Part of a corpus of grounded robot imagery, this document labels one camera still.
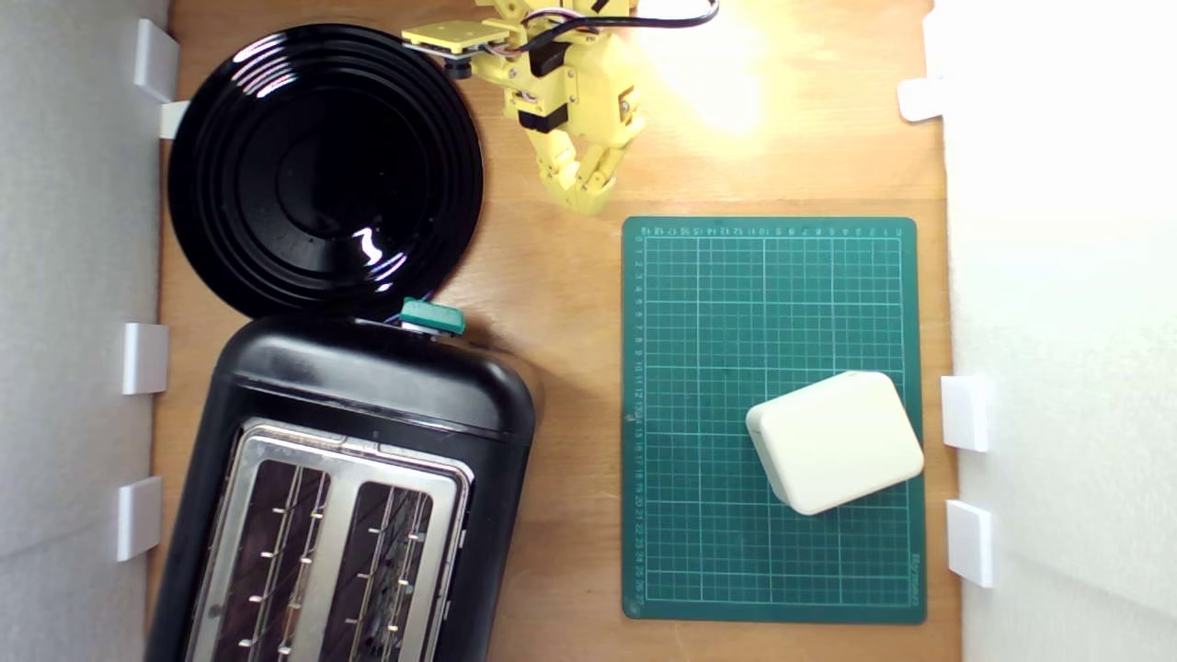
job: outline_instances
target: green cutting mat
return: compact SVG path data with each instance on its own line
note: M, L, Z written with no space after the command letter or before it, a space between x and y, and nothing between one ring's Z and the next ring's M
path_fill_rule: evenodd
M759 402L877 370L923 438L911 219L639 217L624 245L625 613L922 622L923 477L806 517L744 426Z

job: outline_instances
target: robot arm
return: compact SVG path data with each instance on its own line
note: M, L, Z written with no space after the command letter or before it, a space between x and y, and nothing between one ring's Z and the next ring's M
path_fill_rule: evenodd
M704 16L671 20L631 18L638 0L476 1L501 18L407 29L406 45L443 58L453 78L477 75L501 87L505 113L531 140L551 196L573 211L597 213L645 123L632 51L594 24L686 27L710 20L718 0ZM660 25L676 21L683 25ZM578 25L585 27L572 29ZM572 138L587 145L584 153L577 154Z

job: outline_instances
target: glossy black plate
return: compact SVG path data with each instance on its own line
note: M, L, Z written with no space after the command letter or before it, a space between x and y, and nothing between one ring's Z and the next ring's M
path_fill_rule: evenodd
M307 25L208 77L177 132L168 196L188 262L240 312L386 320L458 264L483 160L425 55L379 31Z

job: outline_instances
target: white bracket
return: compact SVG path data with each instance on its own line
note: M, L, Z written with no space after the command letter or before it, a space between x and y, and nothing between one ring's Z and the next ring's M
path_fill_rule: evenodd
M946 8L938 6L924 16L924 68L925 78L913 78L899 82L897 95L899 114L916 123L944 114L947 40Z
M180 45L147 19L139 19L135 41L135 85L160 104L175 99Z
M168 338L161 324L126 325L122 338L122 395L159 393L167 390Z
M989 452L989 400L992 386L980 377L940 377L944 443Z
M164 534L164 481L159 476L119 488L119 548L129 561L160 543Z
M947 502L949 569L982 588L993 585L993 517L963 501Z
M164 140L174 140L175 132L180 128L180 120L188 111L191 101L172 101L159 107L159 137Z

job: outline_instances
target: wooden table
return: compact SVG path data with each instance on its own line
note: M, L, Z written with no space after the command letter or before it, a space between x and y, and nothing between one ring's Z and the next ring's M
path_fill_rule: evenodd
M667 14L687 0L644 0ZM594 218L548 203L498 90L461 84L485 147L473 245L439 300L541 369L547 410L527 472L492 660L936 661L960 656L959 587L946 569L955 458L939 433L950 370L944 171L938 124L899 119L896 84L923 73L930 0L724 0L690 31L627 34L647 131ZM240 46L302 22L390 32L486 18L473 0L175 0L180 95ZM897 214L919 224L927 450L929 618L920 627L630 621L620 609L620 227L631 214ZM213 363L245 319L217 299L166 223L160 318L171 385L155 410L153 470L169 531ZM160 550L153 557L159 572Z

